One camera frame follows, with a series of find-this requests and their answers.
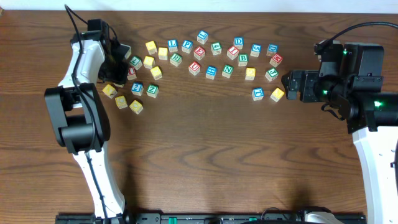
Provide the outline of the red letter M block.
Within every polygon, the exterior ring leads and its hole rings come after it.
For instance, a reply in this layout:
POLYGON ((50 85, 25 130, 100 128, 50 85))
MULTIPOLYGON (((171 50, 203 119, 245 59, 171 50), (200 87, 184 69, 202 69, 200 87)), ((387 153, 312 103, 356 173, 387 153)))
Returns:
POLYGON ((271 57, 270 64, 273 67, 278 67, 280 65, 280 63, 282 62, 282 60, 283 60, 283 57, 281 55, 275 54, 271 57))

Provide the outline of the green letter Z block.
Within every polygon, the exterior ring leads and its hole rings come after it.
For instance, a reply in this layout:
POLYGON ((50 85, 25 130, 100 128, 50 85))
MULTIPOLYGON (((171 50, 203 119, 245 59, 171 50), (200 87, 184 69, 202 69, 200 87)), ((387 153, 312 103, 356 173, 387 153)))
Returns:
POLYGON ((150 84, 146 91, 147 95, 156 98, 159 94, 159 87, 157 85, 150 84))

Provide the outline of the blue letter d block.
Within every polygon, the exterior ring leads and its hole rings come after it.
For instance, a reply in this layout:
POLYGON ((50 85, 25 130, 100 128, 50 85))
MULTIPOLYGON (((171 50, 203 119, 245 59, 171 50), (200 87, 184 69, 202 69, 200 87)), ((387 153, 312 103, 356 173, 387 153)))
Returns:
POLYGON ((266 55, 267 55, 268 57, 274 56, 274 55, 277 53, 278 48, 279 48, 279 46, 276 45, 276 44, 269 44, 269 45, 268 45, 268 48, 267 48, 267 53, 266 53, 266 55))
POLYGON ((242 37, 235 37, 234 38, 234 46, 241 50, 243 48, 244 45, 244 39, 242 37))

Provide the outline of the blue letter D block right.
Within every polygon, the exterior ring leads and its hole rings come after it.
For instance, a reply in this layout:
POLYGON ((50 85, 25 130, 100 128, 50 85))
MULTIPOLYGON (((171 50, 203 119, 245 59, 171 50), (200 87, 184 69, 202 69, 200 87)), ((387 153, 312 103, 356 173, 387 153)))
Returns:
POLYGON ((266 53, 266 55, 267 55, 268 57, 274 56, 274 55, 277 53, 278 48, 279 48, 279 46, 276 45, 276 44, 269 44, 269 45, 268 45, 268 48, 267 48, 267 53, 266 53))

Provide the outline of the yellow block middle left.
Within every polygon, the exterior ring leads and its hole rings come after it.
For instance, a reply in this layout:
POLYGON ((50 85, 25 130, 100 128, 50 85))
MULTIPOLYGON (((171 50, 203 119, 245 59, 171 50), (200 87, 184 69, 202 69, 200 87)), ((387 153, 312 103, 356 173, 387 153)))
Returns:
POLYGON ((145 56, 143 65, 145 68, 152 69, 155 66, 155 58, 150 56, 145 56))

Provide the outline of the blue block top centre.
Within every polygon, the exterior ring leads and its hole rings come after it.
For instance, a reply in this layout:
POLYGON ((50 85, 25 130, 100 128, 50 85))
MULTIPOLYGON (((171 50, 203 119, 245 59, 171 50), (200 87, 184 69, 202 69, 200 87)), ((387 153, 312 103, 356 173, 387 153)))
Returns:
POLYGON ((208 33, 205 32, 204 30, 199 31, 198 35, 197 35, 197 41, 204 45, 208 40, 208 33))

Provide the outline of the green number 4 block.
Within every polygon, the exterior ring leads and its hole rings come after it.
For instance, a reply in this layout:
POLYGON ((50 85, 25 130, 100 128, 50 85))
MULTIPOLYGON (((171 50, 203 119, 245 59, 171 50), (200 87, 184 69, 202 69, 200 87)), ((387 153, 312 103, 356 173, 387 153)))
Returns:
POLYGON ((222 46, 219 42, 214 42, 211 44, 211 52, 213 55, 218 55, 222 53, 222 46))

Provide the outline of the blue letter H block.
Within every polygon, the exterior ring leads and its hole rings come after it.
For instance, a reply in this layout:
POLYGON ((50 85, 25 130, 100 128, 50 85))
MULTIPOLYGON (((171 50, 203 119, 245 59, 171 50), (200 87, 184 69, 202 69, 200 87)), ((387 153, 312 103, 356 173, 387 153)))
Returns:
POLYGON ((217 73, 217 68, 213 66, 208 66, 206 69, 206 78, 214 80, 217 73))

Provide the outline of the blue letter P block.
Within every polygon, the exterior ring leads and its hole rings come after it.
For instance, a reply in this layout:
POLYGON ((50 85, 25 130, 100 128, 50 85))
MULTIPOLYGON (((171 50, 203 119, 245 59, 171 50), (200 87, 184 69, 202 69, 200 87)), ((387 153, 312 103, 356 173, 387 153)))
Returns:
POLYGON ((190 40, 184 40, 182 43, 182 52, 189 54, 192 51, 193 42, 190 40))

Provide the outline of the blue letter S block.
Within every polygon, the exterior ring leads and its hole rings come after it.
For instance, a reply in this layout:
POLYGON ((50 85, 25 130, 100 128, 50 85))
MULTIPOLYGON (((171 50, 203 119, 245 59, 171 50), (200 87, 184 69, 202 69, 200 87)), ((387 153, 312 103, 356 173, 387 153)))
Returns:
POLYGON ((259 44, 253 44, 251 47, 251 53, 250 56, 252 57, 258 57, 261 53, 262 46, 259 44))

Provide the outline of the yellow block centre right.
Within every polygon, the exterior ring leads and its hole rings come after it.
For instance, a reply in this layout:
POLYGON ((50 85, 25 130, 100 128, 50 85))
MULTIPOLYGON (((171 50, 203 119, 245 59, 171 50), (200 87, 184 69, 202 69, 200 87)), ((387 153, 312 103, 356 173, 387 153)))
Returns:
POLYGON ((248 67, 246 69, 246 76, 245 76, 245 80, 254 80, 256 76, 256 69, 255 68, 251 68, 248 67))

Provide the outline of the green letter B block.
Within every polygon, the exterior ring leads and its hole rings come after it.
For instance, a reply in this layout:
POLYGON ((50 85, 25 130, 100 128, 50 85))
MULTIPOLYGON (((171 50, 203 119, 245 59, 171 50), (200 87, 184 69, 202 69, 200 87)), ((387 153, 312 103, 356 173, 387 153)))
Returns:
POLYGON ((247 54, 239 54, 238 55, 238 66, 245 67, 248 64, 248 55, 247 54))

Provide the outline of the green letter N block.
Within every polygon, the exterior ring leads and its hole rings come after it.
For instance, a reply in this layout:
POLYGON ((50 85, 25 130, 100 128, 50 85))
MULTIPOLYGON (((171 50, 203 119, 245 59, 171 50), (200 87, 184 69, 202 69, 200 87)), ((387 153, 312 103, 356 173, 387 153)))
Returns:
POLYGON ((225 78, 230 78, 233 74, 234 67, 231 65, 225 65, 222 71, 222 76, 225 78))

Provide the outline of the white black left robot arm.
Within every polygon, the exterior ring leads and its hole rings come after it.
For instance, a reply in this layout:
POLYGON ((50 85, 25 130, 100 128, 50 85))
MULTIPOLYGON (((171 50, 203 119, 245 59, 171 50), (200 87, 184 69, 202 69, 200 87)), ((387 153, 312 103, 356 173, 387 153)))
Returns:
POLYGON ((96 89, 98 80, 122 85, 131 54, 128 45, 110 38, 110 26, 91 19, 86 32, 70 41, 73 56, 63 80, 45 91, 44 99, 60 146, 79 164, 95 211, 91 223, 133 223, 108 159, 110 123, 96 89))

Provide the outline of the red letter E block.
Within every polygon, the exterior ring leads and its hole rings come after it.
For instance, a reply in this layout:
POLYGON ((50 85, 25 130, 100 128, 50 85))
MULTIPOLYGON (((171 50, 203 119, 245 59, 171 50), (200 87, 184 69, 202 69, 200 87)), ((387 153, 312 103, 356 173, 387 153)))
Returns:
POLYGON ((205 57, 206 51, 203 47, 198 46, 195 50, 194 50, 194 57, 197 60, 201 60, 205 57))

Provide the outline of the green letter R block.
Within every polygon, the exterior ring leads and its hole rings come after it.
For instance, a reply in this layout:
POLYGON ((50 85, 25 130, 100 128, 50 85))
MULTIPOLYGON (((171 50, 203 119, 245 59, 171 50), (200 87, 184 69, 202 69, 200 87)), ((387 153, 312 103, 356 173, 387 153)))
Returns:
POLYGON ((170 57, 170 63, 172 65, 174 65, 175 67, 178 67, 182 62, 182 56, 174 53, 171 57, 170 57))

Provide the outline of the blue letter T block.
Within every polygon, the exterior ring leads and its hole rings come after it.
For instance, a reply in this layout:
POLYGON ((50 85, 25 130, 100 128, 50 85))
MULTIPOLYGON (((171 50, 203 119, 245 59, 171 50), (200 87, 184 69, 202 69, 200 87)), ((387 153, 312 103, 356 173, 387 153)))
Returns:
POLYGON ((264 90, 262 88, 254 88, 252 90, 252 99, 254 101, 258 101, 263 99, 264 97, 264 90))

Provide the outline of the green letter J block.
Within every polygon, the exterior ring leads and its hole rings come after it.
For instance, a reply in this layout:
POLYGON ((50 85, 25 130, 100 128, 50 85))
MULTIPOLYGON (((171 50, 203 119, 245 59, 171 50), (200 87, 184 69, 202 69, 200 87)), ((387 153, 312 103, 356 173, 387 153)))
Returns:
POLYGON ((275 80, 277 78, 277 76, 279 75, 278 71, 275 68, 271 68, 269 69, 266 74, 265 74, 265 78, 271 82, 273 80, 275 80))

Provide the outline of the yellow block lower middle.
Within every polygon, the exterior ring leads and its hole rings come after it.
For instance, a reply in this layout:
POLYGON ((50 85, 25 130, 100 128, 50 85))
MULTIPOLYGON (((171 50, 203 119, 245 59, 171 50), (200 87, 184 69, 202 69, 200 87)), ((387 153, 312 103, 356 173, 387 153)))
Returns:
POLYGON ((139 113, 144 109, 143 105, 142 105, 139 101, 137 101, 137 100, 134 100, 134 101, 129 105, 129 108, 130 108, 133 112, 135 112, 135 114, 139 114, 139 113))

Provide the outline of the blue letter L block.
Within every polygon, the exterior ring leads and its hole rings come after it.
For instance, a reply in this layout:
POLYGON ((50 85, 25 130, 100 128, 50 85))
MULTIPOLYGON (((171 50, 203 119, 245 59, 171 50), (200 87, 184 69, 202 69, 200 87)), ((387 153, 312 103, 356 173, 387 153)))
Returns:
POLYGON ((176 39, 170 39, 167 41, 169 52, 178 51, 178 41, 176 39))

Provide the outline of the red letter U block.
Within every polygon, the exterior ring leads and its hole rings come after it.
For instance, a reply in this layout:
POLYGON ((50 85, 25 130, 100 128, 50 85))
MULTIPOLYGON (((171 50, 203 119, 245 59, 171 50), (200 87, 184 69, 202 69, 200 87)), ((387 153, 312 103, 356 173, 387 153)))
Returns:
POLYGON ((201 69, 201 65, 200 65, 198 62, 196 62, 196 61, 192 62, 192 63, 188 66, 189 72, 190 72, 192 75, 194 75, 194 76, 196 76, 196 75, 200 72, 200 69, 201 69))

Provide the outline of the green letter L block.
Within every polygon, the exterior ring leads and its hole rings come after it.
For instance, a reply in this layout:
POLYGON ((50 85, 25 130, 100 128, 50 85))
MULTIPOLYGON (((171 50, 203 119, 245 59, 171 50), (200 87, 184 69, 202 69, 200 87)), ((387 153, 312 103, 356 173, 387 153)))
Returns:
POLYGON ((139 70, 142 67, 142 60, 138 56, 133 56, 129 63, 135 70, 139 70))

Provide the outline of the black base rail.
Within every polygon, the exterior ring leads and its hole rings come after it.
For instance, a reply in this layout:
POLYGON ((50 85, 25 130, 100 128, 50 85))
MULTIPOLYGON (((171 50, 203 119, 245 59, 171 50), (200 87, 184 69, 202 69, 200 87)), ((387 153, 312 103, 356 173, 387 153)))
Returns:
MULTIPOLYGON (((335 217, 343 223, 367 223, 364 215, 335 215, 335 217)), ((161 215, 159 213, 140 213, 124 223, 137 223, 137 224, 204 224, 204 223, 246 223, 246 222, 260 222, 261 220, 267 222, 281 223, 287 221, 304 221, 302 216, 281 214, 281 213, 267 213, 263 217, 260 215, 161 215)), ((72 224, 72 223, 99 223, 96 221, 94 215, 57 215, 55 217, 56 224, 72 224)))

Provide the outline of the red letter i block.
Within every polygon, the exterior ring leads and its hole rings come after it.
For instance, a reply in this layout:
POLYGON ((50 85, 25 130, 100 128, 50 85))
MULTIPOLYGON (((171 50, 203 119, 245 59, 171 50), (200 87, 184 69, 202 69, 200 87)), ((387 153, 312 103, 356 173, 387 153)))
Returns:
POLYGON ((234 60, 238 55, 239 55, 239 49, 236 48, 235 46, 231 46, 231 47, 227 50, 227 56, 228 56, 231 60, 234 60))
POLYGON ((127 73, 127 79, 128 80, 134 80, 137 78, 136 70, 134 67, 129 67, 128 73, 127 73))

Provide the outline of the yellow block far left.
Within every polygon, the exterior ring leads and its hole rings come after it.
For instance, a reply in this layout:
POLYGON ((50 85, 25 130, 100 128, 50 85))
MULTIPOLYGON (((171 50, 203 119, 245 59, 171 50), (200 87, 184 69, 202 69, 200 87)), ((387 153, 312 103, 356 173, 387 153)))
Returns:
POLYGON ((115 89, 115 87, 113 87, 110 84, 107 84, 104 88, 103 88, 103 93, 109 97, 110 99, 114 98, 117 94, 118 91, 115 89))

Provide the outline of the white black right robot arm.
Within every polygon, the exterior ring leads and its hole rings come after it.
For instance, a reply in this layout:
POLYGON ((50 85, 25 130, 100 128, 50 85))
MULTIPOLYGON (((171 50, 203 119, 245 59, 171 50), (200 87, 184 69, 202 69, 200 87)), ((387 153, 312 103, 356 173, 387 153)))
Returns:
POLYGON ((368 223, 397 223, 397 93, 383 92, 384 49, 325 41, 318 70, 292 70, 281 81, 289 100, 322 103, 346 121, 363 173, 368 223))

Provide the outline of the yellow block near Z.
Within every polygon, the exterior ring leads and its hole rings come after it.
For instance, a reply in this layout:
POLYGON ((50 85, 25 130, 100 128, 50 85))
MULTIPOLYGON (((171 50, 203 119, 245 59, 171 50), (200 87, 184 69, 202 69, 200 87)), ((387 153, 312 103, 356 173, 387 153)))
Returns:
POLYGON ((150 70, 150 72, 151 72, 154 80, 158 80, 158 79, 162 78, 162 71, 161 71, 160 67, 158 67, 158 66, 153 67, 150 70))

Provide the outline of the yellow block far right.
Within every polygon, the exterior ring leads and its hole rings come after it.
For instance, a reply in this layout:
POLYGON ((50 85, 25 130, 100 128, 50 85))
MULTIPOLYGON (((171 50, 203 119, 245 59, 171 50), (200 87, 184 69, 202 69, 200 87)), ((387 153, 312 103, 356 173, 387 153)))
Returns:
POLYGON ((275 101, 278 102, 283 96, 284 96, 284 91, 281 90, 280 88, 276 88, 270 95, 270 98, 275 101))

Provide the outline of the yellow block lower left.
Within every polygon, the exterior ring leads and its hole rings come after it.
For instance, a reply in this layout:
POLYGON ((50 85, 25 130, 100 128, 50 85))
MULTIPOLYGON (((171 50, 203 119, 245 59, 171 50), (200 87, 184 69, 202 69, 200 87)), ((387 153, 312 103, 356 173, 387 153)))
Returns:
POLYGON ((126 100, 125 96, 115 97, 115 102, 116 102, 116 106, 119 109, 127 108, 127 100, 126 100))

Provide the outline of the yellow block top left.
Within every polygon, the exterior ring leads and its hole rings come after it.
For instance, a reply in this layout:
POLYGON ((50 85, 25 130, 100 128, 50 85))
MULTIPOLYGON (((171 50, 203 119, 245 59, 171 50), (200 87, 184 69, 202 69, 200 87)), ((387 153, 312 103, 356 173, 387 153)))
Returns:
POLYGON ((150 42, 146 42, 146 48, 147 48, 149 55, 153 55, 153 54, 157 53, 157 46, 153 40, 150 42))

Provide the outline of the blue number 2 block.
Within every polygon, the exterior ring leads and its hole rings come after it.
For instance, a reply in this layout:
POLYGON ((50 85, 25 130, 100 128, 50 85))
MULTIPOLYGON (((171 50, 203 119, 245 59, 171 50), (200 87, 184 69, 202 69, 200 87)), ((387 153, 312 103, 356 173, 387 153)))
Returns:
POLYGON ((132 84, 131 92, 133 95, 141 96, 144 91, 144 85, 138 82, 132 84))

